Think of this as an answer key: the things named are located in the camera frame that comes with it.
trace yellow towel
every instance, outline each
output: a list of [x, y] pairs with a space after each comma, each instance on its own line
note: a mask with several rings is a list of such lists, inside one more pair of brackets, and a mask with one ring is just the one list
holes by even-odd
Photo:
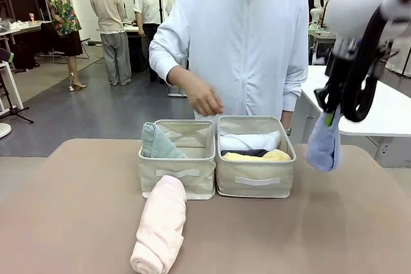
[[245, 161], [245, 162], [287, 162], [291, 160], [291, 156], [281, 150], [268, 152], [264, 157], [250, 157], [237, 153], [227, 153], [223, 156], [225, 160], [230, 161]]

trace rolled towel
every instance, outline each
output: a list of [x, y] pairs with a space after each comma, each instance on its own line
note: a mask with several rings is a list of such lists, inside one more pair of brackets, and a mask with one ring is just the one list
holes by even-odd
[[148, 158], [186, 158], [174, 143], [154, 123], [143, 126], [143, 157]]
[[263, 157], [251, 157], [238, 153], [227, 153], [223, 156], [225, 160], [237, 162], [287, 162], [292, 160], [291, 156], [281, 150], [273, 150]]
[[338, 127], [341, 118], [341, 108], [337, 108], [331, 126], [326, 124], [326, 119], [329, 117], [331, 115], [326, 113], [319, 117], [308, 140], [306, 152], [307, 162], [323, 172], [337, 169], [342, 163], [340, 129]]
[[220, 137], [221, 150], [255, 150], [264, 149], [272, 151], [278, 148], [281, 141], [279, 131], [270, 134], [254, 134], [254, 135], [234, 135], [229, 134]]
[[130, 259], [140, 274], [167, 274], [179, 254], [186, 222], [187, 196], [183, 184], [164, 176], [147, 199]]

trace jacket zipper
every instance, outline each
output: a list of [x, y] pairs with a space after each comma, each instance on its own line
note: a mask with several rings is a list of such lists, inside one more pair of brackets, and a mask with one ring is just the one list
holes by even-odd
[[242, 82], [242, 98], [241, 98], [241, 114], [246, 115], [247, 109], [245, 107], [245, 100], [247, 99], [247, 50], [249, 46], [250, 24], [251, 24], [251, 0], [247, 0], [245, 5], [245, 36], [243, 44], [243, 65], [241, 68], [241, 82]]

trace beige shirt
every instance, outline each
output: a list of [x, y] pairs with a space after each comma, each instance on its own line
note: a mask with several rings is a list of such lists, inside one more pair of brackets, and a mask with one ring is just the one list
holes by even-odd
[[90, 0], [92, 9], [98, 17], [100, 33], [124, 32], [125, 9], [123, 0]]

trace floral dress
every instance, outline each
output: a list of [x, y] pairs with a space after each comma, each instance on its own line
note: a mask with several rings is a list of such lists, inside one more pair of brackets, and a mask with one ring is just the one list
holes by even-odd
[[60, 37], [66, 37], [74, 31], [81, 30], [82, 27], [78, 22], [77, 15], [74, 12], [70, 0], [47, 0], [47, 5], [50, 11], [51, 8], [54, 7], [56, 14], [63, 20], [63, 23], [59, 23], [52, 19], [53, 25]]

